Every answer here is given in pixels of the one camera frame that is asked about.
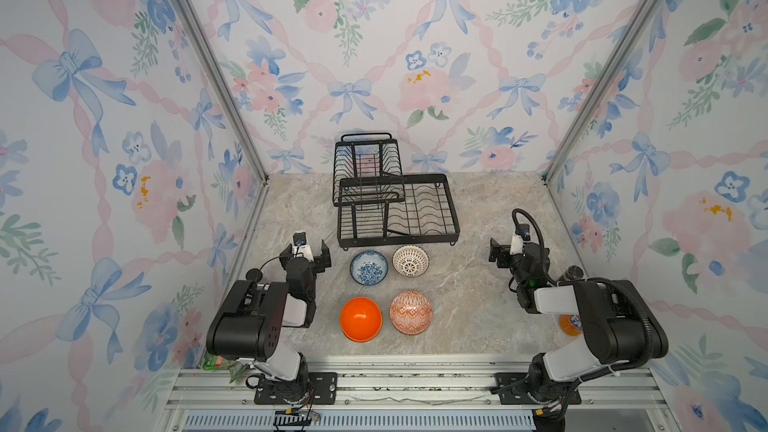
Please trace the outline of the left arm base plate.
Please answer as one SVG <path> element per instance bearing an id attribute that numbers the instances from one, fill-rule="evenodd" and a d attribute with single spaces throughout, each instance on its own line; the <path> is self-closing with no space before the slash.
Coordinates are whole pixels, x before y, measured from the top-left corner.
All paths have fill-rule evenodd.
<path id="1" fill-rule="evenodd" d="M 254 392 L 253 402 L 256 405 L 334 405 L 338 374 L 300 372 L 293 381 L 268 379 L 262 374 L 254 374 L 246 379 L 245 384 Z"/>

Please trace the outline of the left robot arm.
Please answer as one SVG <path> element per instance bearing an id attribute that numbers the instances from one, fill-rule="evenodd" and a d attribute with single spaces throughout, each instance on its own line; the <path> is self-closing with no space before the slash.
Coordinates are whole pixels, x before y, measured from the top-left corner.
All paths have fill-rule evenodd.
<path id="1" fill-rule="evenodd" d="M 252 268 L 233 283 L 206 336 L 207 351 L 257 371 L 257 404 L 300 404 L 314 393 L 305 356 L 281 339 L 285 328 L 311 326 L 317 310 L 317 276 L 332 266 L 326 243 L 315 254 L 304 231 L 277 256 L 282 281 L 265 282 L 263 268 Z"/>

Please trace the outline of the blue floral bowl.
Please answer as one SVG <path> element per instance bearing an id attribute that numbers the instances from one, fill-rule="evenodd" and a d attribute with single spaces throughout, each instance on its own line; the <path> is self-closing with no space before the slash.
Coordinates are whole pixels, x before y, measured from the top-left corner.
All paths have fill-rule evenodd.
<path id="1" fill-rule="evenodd" d="M 362 286 L 374 286 L 381 283 L 389 271 L 386 257 L 373 250 L 358 253 L 350 263 L 350 276 Z"/>

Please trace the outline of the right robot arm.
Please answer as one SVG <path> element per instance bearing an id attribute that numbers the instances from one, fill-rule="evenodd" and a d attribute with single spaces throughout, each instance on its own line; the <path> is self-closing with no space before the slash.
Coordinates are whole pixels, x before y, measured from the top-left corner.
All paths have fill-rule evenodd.
<path id="1" fill-rule="evenodd" d="M 554 282 L 547 269 L 549 250 L 530 240 L 526 224 L 516 227 L 509 244 L 491 239 L 489 261 L 510 271 L 510 290 L 526 313 L 574 316 L 581 324 L 580 336 L 534 356 L 523 377 L 500 382 L 493 395 L 565 406 L 579 385 L 667 354 L 665 331 L 630 281 Z"/>

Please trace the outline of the orange bowl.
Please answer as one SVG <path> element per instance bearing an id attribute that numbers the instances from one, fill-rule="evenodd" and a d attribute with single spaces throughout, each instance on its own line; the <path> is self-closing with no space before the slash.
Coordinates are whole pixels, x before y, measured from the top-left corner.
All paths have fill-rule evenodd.
<path id="1" fill-rule="evenodd" d="M 374 339 L 383 326 L 379 306 L 366 297 L 356 297 L 347 302 L 340 313 L 340 325 L 351 341 L 364 343 Z"/>

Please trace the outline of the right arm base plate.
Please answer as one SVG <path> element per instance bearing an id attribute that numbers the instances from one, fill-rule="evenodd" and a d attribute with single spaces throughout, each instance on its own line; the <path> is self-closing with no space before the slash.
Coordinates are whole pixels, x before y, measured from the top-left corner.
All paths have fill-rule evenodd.
<path id="1" fill-rule="evenodd" d="M 557 405 L 565 397 L 569 382 L 552 382 L 544 379 L 541 383 L 527 373 L 497 372 L 496 384 L 490 389 L 492 395 L 500 397 L 502 405 Z"/>

